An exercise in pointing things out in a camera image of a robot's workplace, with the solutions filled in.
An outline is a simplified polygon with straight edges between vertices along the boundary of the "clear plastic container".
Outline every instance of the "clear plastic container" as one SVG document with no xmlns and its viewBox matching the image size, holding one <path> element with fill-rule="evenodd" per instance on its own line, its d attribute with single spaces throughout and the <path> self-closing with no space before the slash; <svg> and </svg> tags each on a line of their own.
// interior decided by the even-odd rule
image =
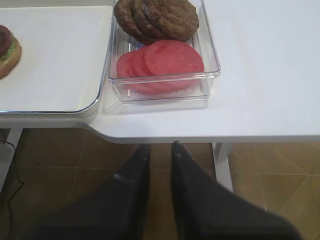
<svg viewBox="0 0 320 240">
<path fill-rule="evenodd" d="M 144 45 L 125 33 L 113 16 L 108 52 L 108 77 L 109 81 L 113 84 L 119 99 L 123 103 L 178 98 L 205 99 L 209 97 L 211 92 L 210 86 L 212 85 L 214 78 L 219 76 L 221 67 L 216 53 L 213 36 L 211 35 L 204 2 L 203 0 L 190 0 L 190 2 L 196 7 L 199 18 L 199 29 L 187 43 L 201 55 L 204 63 L 204 72 L 128 78 L 118 77 L 117 61 L 119 57 L 127 52 L 136 51 Z M 190 80 L 194 81 L 193 86 L 165 94 L 144 95 L 135 92 L 130 88 L 130 84 Z"/>
</svg>

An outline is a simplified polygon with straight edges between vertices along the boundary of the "black cable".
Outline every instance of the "black cable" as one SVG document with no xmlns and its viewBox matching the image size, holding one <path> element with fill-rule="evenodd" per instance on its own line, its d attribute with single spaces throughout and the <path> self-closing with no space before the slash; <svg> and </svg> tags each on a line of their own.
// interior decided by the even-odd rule
<svg viewBox="0 0 320 240">
<path fill-rule="evenodd" d="M 9 221 L 10 221 L 9 233 L 8 233 L 7 240 L 10 240 L 11 235 L 12 235 L 12 230 L 13 230 L 13 221 L 14 221 L 14 213 L 13 213 L 13 210 L 11 208 L 11 201 L 14 199 L 14 197 L 17 195 L 17 193 L 20 191 L 20 189 L 24 186 L 25 183 L 23 181 L 21 181 L 21 179 L 19 177 L 19 174 L 18 174 L 18 167 L 17 167 L 17 163 L 16 163 L 16 153 L 17 153 L 16 147 L 11 142 L 7 141 L 6 134 L 5 134 L 5 131 L 4 131 L 3 128 L 2 128 L 2 133 L 3 133 L 3 137 L 4 137 L 4 140 L 5 140 L 5 143 L 9 144 L 10 146 L 13 147 L 14 154 L 13 154 L 12 162 L 13 162 L 13 165 L 14 165 L 16 178 L 17 178 L 17 180 L 18 180 L 18 182 L 20 184 L 20 186 L 14 191 L 14 193 L 11 195 L 11 197 L 9 198 L 9 200 L 7 202 L 7 206 L 8 206 L 8 210 L 9 210 Z"/>
</svg>

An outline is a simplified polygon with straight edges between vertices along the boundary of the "white tray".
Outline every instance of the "white tray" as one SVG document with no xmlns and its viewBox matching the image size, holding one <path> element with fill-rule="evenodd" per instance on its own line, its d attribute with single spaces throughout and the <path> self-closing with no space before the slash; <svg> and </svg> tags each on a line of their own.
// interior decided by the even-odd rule
<svg viewBox="0 0 320 240">
<path fill-rule="evenodd" d="M 22 46 L 0 80 L 0 112 L 74 113 L 95 103 L 104 80 L 111 6 L 0 8 Z"/>
</svg>

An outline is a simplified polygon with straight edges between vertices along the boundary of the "floor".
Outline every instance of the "floor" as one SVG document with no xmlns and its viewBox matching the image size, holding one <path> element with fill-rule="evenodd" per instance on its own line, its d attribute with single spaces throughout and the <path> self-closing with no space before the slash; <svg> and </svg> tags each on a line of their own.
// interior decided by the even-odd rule
<svg viewBox="0 0 320 240">
<path fill-rule="evenodd" d="M 185 144 L 214 179 L 209 143 Z M 93 191 L 135 150 L 83 129 L 26 129 L 16 154 L 25 182 L 12 200 L 13 238 L 47 213 Z M 320 143 L 241 143 L 230 157 L 237 195 L 290 220 L 306 240 L 320 240 Z M 6 201 L 19 186 L 14 168 L 0 193 L 0 240 L 7 239 Z M 170 144 L 151 146 L 151 188 L 144 240 L 176 240 L 170 193 Z"/>
</svg>

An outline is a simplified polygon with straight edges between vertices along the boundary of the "burger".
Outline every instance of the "burger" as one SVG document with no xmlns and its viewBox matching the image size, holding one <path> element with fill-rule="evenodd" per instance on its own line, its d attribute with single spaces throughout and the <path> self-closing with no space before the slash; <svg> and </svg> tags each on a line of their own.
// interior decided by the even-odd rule
<svg viewBox="0 0 320 240">
<path fill-rule="evenodd" d="M 0 25 L 0 79 L 7 76 L 19 63 L 22 48 L 14 35 Z"/>
</svg>

